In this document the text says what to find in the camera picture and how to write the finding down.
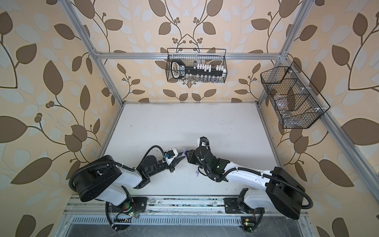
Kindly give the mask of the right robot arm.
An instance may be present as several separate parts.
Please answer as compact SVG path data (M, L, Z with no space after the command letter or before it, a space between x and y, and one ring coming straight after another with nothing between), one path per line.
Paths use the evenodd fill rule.
M243 184L237 200L231 205L242 213L274 208L282 215L298 220L301 211L313 208L314 203L304 187L280 167L259 170L216 158L209 140L200 137L195 150L184 151L188 163L197 165L203 174L216 183Z

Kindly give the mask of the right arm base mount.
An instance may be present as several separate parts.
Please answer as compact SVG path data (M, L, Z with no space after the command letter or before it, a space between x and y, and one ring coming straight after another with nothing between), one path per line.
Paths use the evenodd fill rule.
M250 208L240 198L224 198L224 207L226 214L262 214L265 213L263 208Z

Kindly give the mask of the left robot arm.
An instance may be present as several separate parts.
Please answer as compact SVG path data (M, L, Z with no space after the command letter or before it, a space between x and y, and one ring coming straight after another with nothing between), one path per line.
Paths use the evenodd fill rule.
M175 148L165 152L158 146L152 146L136 168L127 167L114 161L110 155L75 171L69 187L78 193L82 202L100 200L114 206L132 202L127 187L142 189L150 183L151 177L163 171L173 173L182 160L192 151L178 152Z

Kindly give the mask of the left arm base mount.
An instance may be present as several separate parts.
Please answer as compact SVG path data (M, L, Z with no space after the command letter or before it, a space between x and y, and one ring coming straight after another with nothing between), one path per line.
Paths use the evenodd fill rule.
M144 212L147 207L147 197L130 197L120 205L115 206L111 203L106 204L106 211L110 213L119 213L119 212L127 212L127 213L139 213Z

